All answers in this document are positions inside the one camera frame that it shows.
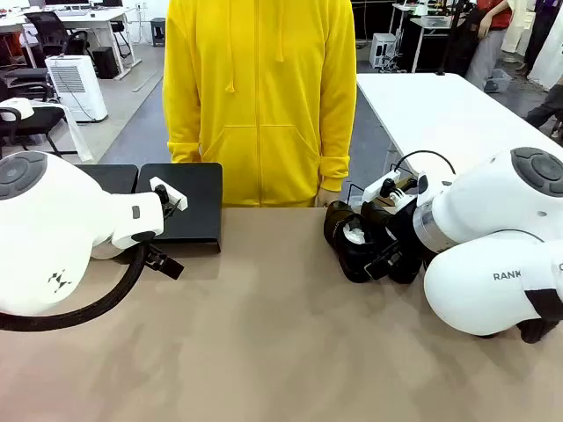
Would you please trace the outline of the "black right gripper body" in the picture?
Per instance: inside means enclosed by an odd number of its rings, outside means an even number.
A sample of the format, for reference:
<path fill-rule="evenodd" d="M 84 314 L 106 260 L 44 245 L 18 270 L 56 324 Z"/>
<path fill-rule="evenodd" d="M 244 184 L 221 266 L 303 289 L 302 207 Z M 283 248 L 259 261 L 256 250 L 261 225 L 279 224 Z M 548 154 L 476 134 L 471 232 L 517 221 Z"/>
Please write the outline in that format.
<path fill-rule="evenodd" d="M 418 238 L 413 224 L 415 210 L 415 204 L 408 204 L 391 218 L 389 231 L 396 238 L 391 250 L 393 253 L 422 262 L 423 244 Z"/>

